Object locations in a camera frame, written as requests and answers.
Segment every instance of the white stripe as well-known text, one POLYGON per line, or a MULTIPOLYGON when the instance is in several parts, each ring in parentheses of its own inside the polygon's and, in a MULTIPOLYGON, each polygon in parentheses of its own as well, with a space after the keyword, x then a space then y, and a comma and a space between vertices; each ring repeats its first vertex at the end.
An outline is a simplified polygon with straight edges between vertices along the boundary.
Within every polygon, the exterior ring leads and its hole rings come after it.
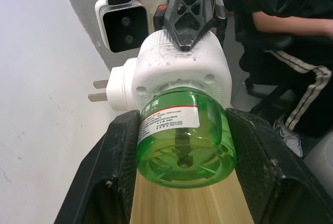
POLYGON ((289 130, 293 130, 305 111, 311 103, 318 97, 319 93, 324 89, 331 79, 332 72, 325 66, 314 66, 307 64, 294 56, 290 56, 283 51, 266 51, 271 53, 280 61, 286 63, 289 67, 298 73, 308 73, 312 71, 316 74, 316 82, 308 86, 306 93, 301 98, 295 110, 291 113, 286 121, 286 126, 289 130))

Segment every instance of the wooden table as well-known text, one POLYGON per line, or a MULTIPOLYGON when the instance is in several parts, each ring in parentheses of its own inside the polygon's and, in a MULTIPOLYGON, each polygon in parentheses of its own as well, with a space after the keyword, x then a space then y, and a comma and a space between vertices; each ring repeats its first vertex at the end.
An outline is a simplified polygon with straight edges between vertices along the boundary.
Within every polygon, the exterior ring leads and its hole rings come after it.
POLYGON ((131 224, 253 224, 235 171, 198 189, 158 186, 139 173, 131 224))

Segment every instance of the black pants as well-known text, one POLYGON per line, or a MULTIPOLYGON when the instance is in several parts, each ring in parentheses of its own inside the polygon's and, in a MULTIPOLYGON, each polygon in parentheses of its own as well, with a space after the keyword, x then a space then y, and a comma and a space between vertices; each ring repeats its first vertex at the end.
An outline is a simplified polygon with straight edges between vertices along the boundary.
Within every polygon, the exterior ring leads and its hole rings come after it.
POLYGON ((284 51, 265 53, 297 95, 285 116, 289 130, 322 137, 333 126, 333 42, 325 37, 295 39, 284 51))

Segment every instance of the sneaker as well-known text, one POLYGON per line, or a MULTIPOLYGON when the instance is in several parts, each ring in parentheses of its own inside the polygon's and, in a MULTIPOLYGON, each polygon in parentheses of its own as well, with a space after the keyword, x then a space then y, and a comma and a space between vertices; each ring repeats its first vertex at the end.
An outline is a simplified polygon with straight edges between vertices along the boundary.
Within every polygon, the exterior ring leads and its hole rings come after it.
POLYGON ((303 156, 300 135, 287 128, 287 126, 283 123, 283 116, 275 121, 273 128, 288 148, 290 148, 299 157, 303 156))

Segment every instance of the green plastic bottle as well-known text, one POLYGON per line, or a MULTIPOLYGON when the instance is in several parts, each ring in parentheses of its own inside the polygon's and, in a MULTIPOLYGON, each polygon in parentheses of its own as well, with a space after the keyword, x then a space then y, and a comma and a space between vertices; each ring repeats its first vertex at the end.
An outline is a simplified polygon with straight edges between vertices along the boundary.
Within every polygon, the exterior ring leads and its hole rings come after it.
POLYGON ((136 163, 162 186, 199 188, 234 170, 236 153, 222 106, 206 93, 175 88, 156 96, 141 113, 136 163))

